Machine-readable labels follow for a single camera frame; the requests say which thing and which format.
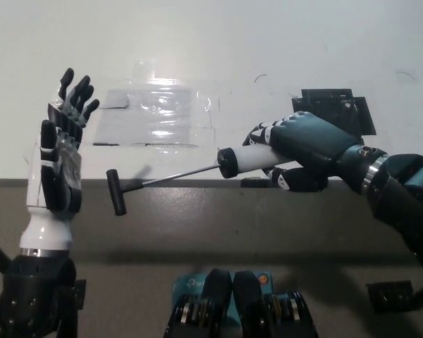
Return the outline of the teal black right robot hand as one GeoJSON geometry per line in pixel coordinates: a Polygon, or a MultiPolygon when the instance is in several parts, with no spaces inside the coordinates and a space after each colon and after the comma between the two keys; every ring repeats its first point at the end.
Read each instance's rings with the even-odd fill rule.
{"type": "Polygon", "coordinates": [[[264,169],[273,183],[289,192],[320,192],[327,188],[330,177],[339,177],[360,194],[374,160],[371,155],[360,154],[360,140],[310,112],[259,124],[243,142],[244,146],[253,144],[266,144],[300,164],[290,170],[276,166],[264,169]]]}

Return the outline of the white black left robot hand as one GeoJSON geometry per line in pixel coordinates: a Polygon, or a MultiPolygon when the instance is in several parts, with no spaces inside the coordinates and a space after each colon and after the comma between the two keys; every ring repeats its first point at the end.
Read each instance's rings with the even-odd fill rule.
{"type": "Polygon", "coordinates": [[[71,221],[82,204],[79,149],[91,114],[99,108],[89,76],[73,83],[68,68],[48,103],[32,152],[26,204],[30,221],[20,237],[25,256],[68,256],[71,221]]]}

